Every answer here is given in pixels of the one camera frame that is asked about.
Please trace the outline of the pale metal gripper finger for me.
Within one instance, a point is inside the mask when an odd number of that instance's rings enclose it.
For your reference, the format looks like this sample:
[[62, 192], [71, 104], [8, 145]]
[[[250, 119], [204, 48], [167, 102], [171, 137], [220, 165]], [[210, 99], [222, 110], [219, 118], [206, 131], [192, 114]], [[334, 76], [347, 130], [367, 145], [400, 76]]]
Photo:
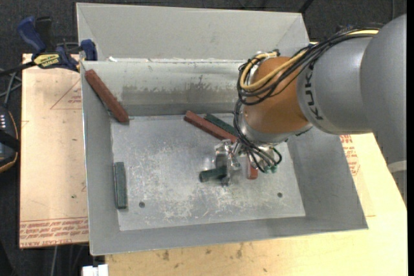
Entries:
[[223, 186], [229, 186], [234, 183], [237, 175], [240, 173], [241, 165], [240, 163], [230, 163], [226, 166], [226, 174], [222, 179]]
[[229, 161], [228, 151], [225, 147], [221, 146], [215, 149], [215, 167], [227, 168]]

